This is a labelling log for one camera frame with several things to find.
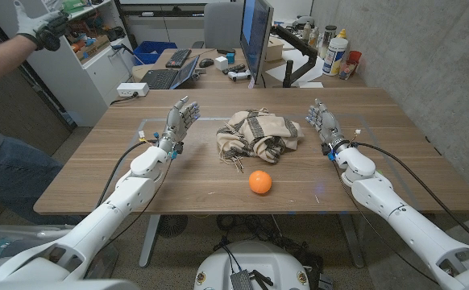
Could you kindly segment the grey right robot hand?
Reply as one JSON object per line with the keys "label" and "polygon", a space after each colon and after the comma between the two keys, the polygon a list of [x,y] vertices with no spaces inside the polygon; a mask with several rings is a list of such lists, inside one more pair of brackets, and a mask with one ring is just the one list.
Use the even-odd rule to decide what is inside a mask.
{"label": "grey right robot hand", "polygon": [[323,155],[336,155],[348,148],[350,141],[343,136],[338,121],[321,100],[315,99],[305,119],[318,132]]}

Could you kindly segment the person's gloved hand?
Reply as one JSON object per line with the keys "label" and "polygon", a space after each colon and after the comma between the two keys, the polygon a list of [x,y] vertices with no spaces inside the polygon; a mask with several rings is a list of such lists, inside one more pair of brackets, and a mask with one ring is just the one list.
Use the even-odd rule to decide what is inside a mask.
{"label": "person's gloved hand", "polygon": [[66,31],[68,14],[56,10],[38,18],[30,18],[19,0],[14,0],[13,3],[19,26],[16,35],[32,41],[37,51],[43,49],[57,51],[60,48],[60,37]]}

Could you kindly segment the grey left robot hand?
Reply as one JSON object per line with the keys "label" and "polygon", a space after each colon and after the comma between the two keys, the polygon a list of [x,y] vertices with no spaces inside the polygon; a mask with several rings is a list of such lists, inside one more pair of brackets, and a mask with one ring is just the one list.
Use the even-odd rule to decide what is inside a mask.
{"label": "grey left robot hand", "polygon": [[167,153],[184,140],[188,129],[200,118],[200,106],[196,101],[187,105],[188,100],[188,96],[183,97],[168,112],[158,146]]}

